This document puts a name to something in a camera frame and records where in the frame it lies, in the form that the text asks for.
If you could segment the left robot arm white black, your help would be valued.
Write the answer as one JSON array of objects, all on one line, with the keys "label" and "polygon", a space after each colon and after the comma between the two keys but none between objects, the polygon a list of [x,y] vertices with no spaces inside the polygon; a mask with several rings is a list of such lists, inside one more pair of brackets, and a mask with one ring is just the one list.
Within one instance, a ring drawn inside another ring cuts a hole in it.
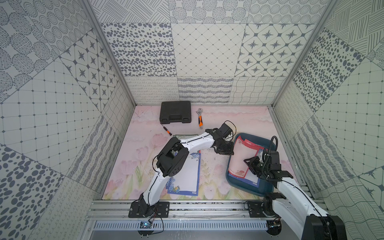
[{"label": "left robot arm white black", "polygon": [[144,214],[155,210],[161,193],[168,180],[177,175],[191,153],[213,148],[216,154],[224,156],[234,155],[234,142],[236,129],[232,129],[226,123],[220,128],[206,129],[204,133],[189,139],[172,137],[159,154],[154,168],[155,175],[149,187],[138,199],[139,207]]}]

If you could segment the teal plastic storage box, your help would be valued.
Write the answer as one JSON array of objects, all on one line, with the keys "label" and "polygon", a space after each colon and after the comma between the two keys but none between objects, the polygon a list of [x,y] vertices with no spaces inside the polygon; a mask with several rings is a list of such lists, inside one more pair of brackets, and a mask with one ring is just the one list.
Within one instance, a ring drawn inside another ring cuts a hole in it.
[{"label": "teal plastic storage box", "polygon": [[[267,150],[270,147],[270,140],[268,140],[268,139],[264,139],[264,138],[257,137],[257,136],[254,136],[254,135],[250,135],[250,134],[246,134],[246,133],[239,133],[239,134],[236,135],[235,142],[237,140],[237,137],[242,137],[243,139],[247,139],[247,140],[251,141],[254,144],[257,144],[257,145],[260,145],[260,146],[264,147],[265,148],[264,151]],[[274,191],[273,184],[268,183],[268,182],[266,182],[266,181],[264,181],[262,179],[260,179],[260,184],[259,184],[258,188],[242,188],[241,186],[237,186],[237,185],[235,185],[235,184],[230,182],[230,179],[227,176],[228,172],[229,172],[229,163],[228,163],[227,172],[226,172],[226,179],[227,179],[229,185],[232,186],[232,187],[235,187],[237,189],[240,189],[240,190],[242,190],[244,192],[247,192],[247,193],[250,193],[250,194],[253,194],[253,195],[257,195],[257,196],[260,196],[260,197],[264,197],[266,194],[271,193],[271,192]]]}]

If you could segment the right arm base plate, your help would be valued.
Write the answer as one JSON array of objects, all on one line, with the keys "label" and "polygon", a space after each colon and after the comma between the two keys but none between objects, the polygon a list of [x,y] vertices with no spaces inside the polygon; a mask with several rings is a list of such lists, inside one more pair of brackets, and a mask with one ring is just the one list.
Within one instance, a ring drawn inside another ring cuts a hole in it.
[{"label": "right arm base plate", "polygon": [[264,204],[260,201],[247,201],[247,209],[250,218],[268,218],[269,216],[264,211]]}]

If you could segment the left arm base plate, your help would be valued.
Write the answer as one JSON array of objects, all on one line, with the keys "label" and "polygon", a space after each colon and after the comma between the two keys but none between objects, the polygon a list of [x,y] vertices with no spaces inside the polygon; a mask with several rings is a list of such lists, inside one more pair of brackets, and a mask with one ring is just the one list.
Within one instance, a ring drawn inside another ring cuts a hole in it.
[{"label": "left arm base plate", "polygon": [[146,203],[133,202],[130,206],[129,218],[149,218],[154,215],[167,218],[170,211],[170,202],[158,202],[149,207]]}]

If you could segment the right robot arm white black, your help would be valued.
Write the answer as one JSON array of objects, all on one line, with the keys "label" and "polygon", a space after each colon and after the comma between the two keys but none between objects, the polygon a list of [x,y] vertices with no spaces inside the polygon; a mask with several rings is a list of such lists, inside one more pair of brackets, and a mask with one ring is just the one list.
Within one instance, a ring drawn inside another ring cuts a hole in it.
[{"label": "right robot arm white black", "polygon": [[344,222],[331,216],[306,194],[290,172],[281,168],[277,151],[244,160],[252,174],[271,183],[276,192],[264,196],[261,204],[248,203],[250,215],[270,217],[267,232],[276,236],[284,221],[300,240],[345,240]]}]

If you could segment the green bordered scalloped stationery paper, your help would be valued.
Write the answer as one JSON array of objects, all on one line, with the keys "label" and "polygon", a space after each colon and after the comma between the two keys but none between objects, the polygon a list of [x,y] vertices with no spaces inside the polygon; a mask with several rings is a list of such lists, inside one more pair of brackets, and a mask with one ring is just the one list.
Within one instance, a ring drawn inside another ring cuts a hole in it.
[{"label": "green bordered scalloped stationery paper", "polygon": [[186,139],[190,139],[192,137],[194,137],[195,135],[175,135],[176,138],[178,138],[179,140],[186,140]]}]

